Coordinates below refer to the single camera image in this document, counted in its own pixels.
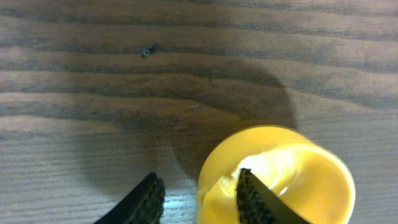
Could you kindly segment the yellow measuring scoop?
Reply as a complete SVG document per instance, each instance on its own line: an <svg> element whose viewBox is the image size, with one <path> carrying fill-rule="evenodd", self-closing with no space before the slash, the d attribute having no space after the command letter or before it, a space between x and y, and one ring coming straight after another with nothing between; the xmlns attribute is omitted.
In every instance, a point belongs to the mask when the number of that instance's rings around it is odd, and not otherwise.
<svg viewBox="0 0 398 224"><path fill-rule="evenodd" d="M291 129L257 126L226 138L206 158L198 178L197 223L239 223L241 169L310 223L347 224L351 218L354 180L337 155Z"/></svg>

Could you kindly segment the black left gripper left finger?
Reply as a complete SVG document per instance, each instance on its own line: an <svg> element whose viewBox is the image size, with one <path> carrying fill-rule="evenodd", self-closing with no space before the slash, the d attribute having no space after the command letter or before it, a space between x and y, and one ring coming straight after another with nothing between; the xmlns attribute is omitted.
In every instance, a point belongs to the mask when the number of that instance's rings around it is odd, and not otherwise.
<svg viewBox="0 0 398 224"><path fill-rule="evenodd" d="M164 182L151 172L94 224L159 224L164 202Z"/></svg>

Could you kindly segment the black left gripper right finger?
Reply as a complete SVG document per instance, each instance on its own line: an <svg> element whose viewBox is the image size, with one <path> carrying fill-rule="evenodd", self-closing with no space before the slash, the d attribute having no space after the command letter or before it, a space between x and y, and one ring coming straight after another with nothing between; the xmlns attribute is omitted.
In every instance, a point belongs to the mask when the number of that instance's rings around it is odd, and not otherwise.
<svg viewBox="0 0 398 224"><path fill-rule="evenodd" d="M242 224L309 224L263 184L251 169L240 170L236 203Z"/></svg>

